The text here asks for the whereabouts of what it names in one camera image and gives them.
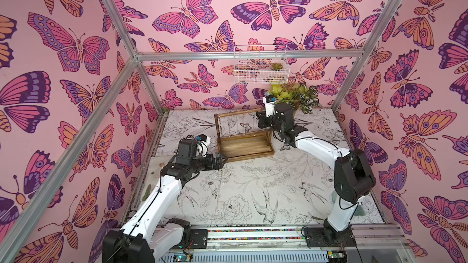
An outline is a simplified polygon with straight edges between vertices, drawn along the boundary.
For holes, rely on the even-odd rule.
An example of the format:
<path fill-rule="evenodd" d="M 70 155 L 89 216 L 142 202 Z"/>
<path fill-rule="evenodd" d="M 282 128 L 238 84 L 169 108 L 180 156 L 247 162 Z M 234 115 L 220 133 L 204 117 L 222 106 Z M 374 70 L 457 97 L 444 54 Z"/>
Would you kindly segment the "wooden jewelry display stand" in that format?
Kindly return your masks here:
<path fill-rule="evenodd" d="M 258 126 L 261 108 L 214 115 L 217 145 L 228 162 L 271 157 L 275 154 L 271 142 L 273 132 Z"/>

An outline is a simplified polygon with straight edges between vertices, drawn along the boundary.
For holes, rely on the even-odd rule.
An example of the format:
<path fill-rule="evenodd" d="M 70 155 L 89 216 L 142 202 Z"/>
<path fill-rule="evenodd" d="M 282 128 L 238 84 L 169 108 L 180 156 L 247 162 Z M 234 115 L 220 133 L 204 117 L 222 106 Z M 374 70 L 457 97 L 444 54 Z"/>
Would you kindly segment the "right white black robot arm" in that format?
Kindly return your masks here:
<path fill-rule="evenodd" d="M 350 231 L 358 205 L 376 184 L 368 157 L 360 149 L 338 147 L 295 124 L 290 104 L 278 103 L 270 96 L 264 97 L 263 103 L 265 111 L 256 113 L 259 128 L 272 129 L 285 145 L 313 155 L 334 170 L 337 198 L 324 220 L 322 241 L 340 245 Z"/>

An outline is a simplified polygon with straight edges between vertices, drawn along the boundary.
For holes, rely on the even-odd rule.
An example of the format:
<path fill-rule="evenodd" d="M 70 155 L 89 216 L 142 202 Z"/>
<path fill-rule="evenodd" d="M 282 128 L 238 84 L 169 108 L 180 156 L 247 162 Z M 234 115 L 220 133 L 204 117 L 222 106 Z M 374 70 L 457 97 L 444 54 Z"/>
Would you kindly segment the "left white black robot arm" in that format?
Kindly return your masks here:
<path fill-rule="evenodd" d="M 170 220 L 158 231 L 158 223 L 184 186 L 202 171 L 220 170 L 228 158 L 209 153 L 209 137 L 199 135 L 179 141 L 176 154 L 160 172 L 156 188 L 138 211 L 118 231 L 110 231 L 102 242 L 104 263 L 156 263 L 175 246 L 190 245 L 190 223 Z"/>

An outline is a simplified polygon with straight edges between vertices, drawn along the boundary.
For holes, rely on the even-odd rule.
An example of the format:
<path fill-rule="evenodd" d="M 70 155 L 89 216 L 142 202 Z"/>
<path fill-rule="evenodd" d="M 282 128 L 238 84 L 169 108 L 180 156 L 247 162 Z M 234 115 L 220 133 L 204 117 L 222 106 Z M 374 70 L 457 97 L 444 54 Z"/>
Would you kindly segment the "glass vase with plants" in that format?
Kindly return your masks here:
<path fill-rule="evenodd" d="M 269 93 L 277 103 L 287 103 L 294 111 L 300 110 L 304 114 L 312 114 L 313 110 L 322 108 L 315 86 L 275 84 Z"/>

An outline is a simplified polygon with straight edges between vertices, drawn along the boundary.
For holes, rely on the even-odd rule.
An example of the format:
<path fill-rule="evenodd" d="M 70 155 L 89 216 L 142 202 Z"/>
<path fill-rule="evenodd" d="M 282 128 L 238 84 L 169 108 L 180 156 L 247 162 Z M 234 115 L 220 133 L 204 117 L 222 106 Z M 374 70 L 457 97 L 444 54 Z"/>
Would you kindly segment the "green brush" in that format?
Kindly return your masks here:
<path fill-rule="evenodd" d="M 355 216 L 365 216 L 366 212 L 365 212 L 364 207 L 362 205 L 358 205 L 356 207 L 356 209 L 355 209 L 354 215 Z"/>

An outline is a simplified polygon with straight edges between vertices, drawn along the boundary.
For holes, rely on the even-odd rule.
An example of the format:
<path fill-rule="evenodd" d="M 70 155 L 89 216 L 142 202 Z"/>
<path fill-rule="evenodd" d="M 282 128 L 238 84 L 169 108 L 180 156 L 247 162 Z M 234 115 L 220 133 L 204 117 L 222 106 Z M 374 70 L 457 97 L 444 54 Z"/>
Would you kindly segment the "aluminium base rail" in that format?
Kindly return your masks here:
<path fill-rule="evenodd" d="M 137 237 L 102 248 L 102 263 L 414 263 L 398 226 L 352 225 L 337 242 L 319 225 L 207 227 L 169 224 L 146 242 Z"/>

